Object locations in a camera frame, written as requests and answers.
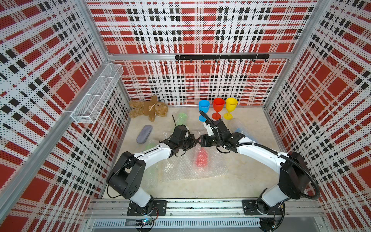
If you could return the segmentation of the pink red glass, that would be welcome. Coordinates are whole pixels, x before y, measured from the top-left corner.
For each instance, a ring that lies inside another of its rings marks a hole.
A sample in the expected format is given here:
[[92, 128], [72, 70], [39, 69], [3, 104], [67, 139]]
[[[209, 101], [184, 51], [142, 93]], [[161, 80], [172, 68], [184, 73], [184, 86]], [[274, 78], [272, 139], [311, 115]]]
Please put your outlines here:
[[198, 170], [206, 170], [209, 166], [208, 152], [205, 148], [198, 148], [195, 151], [195, 168]]

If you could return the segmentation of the red wine glass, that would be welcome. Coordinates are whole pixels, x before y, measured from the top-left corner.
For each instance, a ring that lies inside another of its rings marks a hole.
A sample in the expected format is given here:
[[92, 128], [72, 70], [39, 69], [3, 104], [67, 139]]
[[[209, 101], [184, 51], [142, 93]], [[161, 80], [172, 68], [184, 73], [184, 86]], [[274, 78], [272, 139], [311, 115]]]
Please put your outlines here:
[[221, 119], [221, 115], [220, 115], [219, 112], [221, 112], [222, 109], [224, 108], [224, 104], [225, 104], [225, 101], [222, 98], [216, 98], [216, 99], [214, 99], [214, 101], [213, 101], [213, 109], [215, 110], [215, 112], [212, 114], [212, 118], [214, 120]]

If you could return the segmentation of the blue wine glass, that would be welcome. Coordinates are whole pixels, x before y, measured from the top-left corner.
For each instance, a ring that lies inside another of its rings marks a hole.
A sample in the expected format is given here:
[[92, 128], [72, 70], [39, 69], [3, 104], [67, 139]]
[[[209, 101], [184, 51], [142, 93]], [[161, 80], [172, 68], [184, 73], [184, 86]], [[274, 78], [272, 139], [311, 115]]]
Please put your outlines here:
[[[210, 102], [208, 100], [201, 100], [199, 101], [199, 110], [204, 112], [205, 114], [208, 113], [210, 109]], [[199, 116], [199, 121], [205, 122], [206, 118], [203, 115]]]

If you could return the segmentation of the yellow glass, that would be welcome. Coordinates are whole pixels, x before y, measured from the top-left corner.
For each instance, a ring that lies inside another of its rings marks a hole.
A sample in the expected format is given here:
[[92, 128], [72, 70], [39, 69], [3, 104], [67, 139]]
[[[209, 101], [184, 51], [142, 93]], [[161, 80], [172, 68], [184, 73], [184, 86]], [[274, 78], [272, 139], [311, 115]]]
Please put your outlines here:
[[237, 107], [238, 101], [235, 98], [228, 98], [226, 100], [226, 110], [227, 113], [224, 114], [224, 119], [231, 120], [233, 119], [233, 115], [231, 112], [233, 112]]

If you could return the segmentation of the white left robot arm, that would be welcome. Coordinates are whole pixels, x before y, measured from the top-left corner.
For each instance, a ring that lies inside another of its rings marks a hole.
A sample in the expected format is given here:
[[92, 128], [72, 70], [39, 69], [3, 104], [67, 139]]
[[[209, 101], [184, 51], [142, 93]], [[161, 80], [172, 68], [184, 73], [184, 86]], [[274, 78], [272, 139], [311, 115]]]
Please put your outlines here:
[[141, 187], [145, 170], [177, 155], [180, 150], [187, 152], [197, 143], [185, 125], [176, 126], [170, 137], [160, 141], [158, 146], [135, 154], [122, 153], [106, 180], [107, 187], [130, 200], [131, 208], [137, 213], [150, 215], [155, 207], [153, 196]]

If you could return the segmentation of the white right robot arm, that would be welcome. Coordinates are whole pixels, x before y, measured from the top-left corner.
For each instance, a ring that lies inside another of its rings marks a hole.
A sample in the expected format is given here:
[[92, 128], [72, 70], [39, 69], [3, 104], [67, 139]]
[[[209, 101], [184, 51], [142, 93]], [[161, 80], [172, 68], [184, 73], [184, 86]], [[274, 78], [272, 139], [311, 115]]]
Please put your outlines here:
[[231, 133], [222, 120], [207, 120], [203, 123], [207, 135], [199, 138], [202, 147], [223, 148], [248, 156], [274, 170], [279, 181], [265, 189], [257, 198], [253, 210], [267, 215], [275, 206], [286, 200], [307, 198], [317, 200], [320, 187], [310, 174], [303, 157], [296, 152], [279, 152], [250, 139], [242, 133]]

